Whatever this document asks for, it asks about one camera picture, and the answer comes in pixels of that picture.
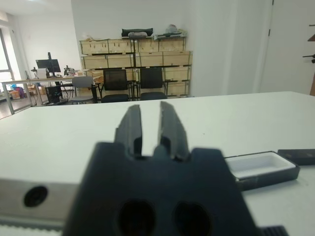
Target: gray chair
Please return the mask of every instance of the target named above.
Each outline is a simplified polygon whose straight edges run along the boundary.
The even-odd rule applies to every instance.
[[[93,77],[91,76],[80,76],[80,77],[74,77],[72,79],[72,84],[74,89],[76,88],[91,88],[92,85],[94,84]],[[71,98],[71,102],[77,102],[79,103],[84,103],[84,102],[90,102],[94,101],[93,95],[91,93],[90,96],[75,96]]]

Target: white door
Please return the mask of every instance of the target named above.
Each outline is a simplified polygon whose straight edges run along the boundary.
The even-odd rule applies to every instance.
[[[275,0],[261,92],[310,94],[315,64],[315,0]]]

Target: black object on shelf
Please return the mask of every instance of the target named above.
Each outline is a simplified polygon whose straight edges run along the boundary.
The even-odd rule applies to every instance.
[[[315,165],[315,149],[283,149],[278,154],[299,166]]]
[[[153,28],[150,29],[123,29],[122,37],[128,37],[129,33],[131,32],[145,32],[148,36],[153,34]]]

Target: wooden crate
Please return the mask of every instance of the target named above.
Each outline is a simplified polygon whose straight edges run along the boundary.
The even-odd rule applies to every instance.
[[[136,80],[136,70],[126,69],[126,75],[128,81]],[[104,72],[103,70],[89,70],[87,71],[87,76],[92,76],[95,83],[104,82]]]
[[[158,52],[158,41],[152,38],[138,39],[136,52],[153,53]]]
[[[133,67],[133,54],[106,56],[108,68]]]
[[[163,53],[137,53],[136,66],[163,66]]]
[[[101,69],[108,68],[108,61],[106,56],[87,56],[82,57],[83,69]]]
[[[164,68],[165,80],[177,80],[179,82],[183,80],[190,80],[191,78],[191,67],[167,67]]]
[[[103,70],[89,70],[87,71],[87,76],[92,76],[95,83],[104,82]]]
[[[185,51],[185,38],[170,38],[159,40],[159,52],[181,52]]]
[[[80,41],[81,52],[84,55],[109,53],[107,40],[102,41]]]
[[[189,95],[189,83],[181,82],[181,83],[169,83],[168,85],[168,96],[188,96]]]
[[[191,52],[163,52],[163,65],[189,65]]]
[[[129,39],[109,39],[109,53],[132,53],[133,43]]]

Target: computer monitor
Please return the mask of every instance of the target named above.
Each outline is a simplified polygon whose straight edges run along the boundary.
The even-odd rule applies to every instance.
[[[37,67],[38,69],[44,69],[44,68],[48,68],[49,72],[50,73],[53,73],[53,72],[61,72],[60,71],[60,67],[59,67],[59,63],[58,63],[58,60],[57,59],[52,59],[52,60],[36,60],[36,63],[37,63]]]

